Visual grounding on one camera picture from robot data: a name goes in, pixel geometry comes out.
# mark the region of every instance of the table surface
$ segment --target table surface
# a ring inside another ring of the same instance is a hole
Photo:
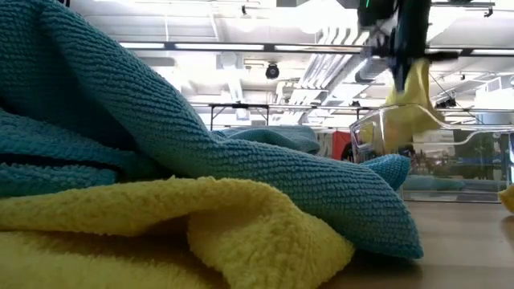
[[[514,288],[514,215],[502,205],[409,202],[425,257],[357,252],[323,289]]]

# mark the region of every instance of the yellow cloth held by gripper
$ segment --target yellow cloth held by gripper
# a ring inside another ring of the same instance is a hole
[[[429,67],[426,59],[416,61],[406,78],[405,90],[398,93],[394,88],[385,100],[385,107],[397,104],[417,104],[430,112],[437,120],[444,117],[434,110],[429,97]],[[377,115],[361,128],[361,138],[372,143],[374,148],[394,153],[398,147],[410,143],[414,135],[438,129],[440,126],[431,116],[415,105],[400,106],[384,111],[381,119]]]

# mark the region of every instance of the red object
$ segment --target red object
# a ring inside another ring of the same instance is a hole
[[[351,141],[349,132],[334,132],[332,134],[332,158],[340,161],[343,149]]]

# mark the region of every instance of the metal frame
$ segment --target metal frame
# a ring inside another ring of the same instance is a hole
[[[262,108],[266,109],[266,116],[259,112],[259,114],[265,119],[266,125],[269,125],[269,118],[270,118],[270,106],[268,104],[207,104],[210,106],[210,130],[213,130],[214,127],[214,119],[216,116],[219,116],[220,113],[222,113],[225,108],[243,108],[243,109],[249,109],[249,108]],[[218,113],[214,114],[215,108],[222,108]]]
[[[292,105],[292,104],[204,104],[204,103],[191,103],[191,106],[196,108],[210,107],[210,130],[213,130],[214,119],[222,113],[225,108],[262,108],[266,109],[266,115],[262,112],[259,114],[265,119],[266,125],[269,125],[270,109],[299,109],[299,110],[313,110],[313,109],[326,109],[337,111],[355,111],[357,120],[361,118],[361,112],[370,112],[379,108],[372,107],[352,107],[352,106],[318,106],[318,105]],[[222,108],[219,112],[214,114],[215,108]],[[514,109],[486,109],[486,108],[440,108],[436,109],[438,112],[465,112],[465,113],[514,113]]]
[[[188,51],[188,52],[261,52],[261,53],[297,53],[320,55],[360,55],[365,45],[320,45],[290,43],[220,43],[220,42],[121,42],[121,46],[131,51]],[[459,57],[513,57],[514,47],[428,47],[427,51],[457,51]]]

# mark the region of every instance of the yellow microfiber towel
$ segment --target yellow microfiber towel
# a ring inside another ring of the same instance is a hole
[[[16,289],[316,288],[354,252],[279,190],[232,179],[2,199],[0,231],[0,287]]]
[[[514,213],[514,185],[510,185],[507,189],[498,193],[500,201],[505,208]]]
[[[375,148],[383,146],[384,153],[393,153],[398,147],[411,142],[414,135],[440,127],[437,121],[419,108],[425,108],[437,120],[444,121],[444,117],[434,110],[430,102],[429,67],[428,60],[417,60],[410,68],[404,92],[398,93],[394,88],[384,104],[385,107],[397,104],[418,106],[407,105],[384,111],[383,128],[377,125],[380,123],[380,116],[372,117],[361,128],[361,138],[364,142],[373,143]]]

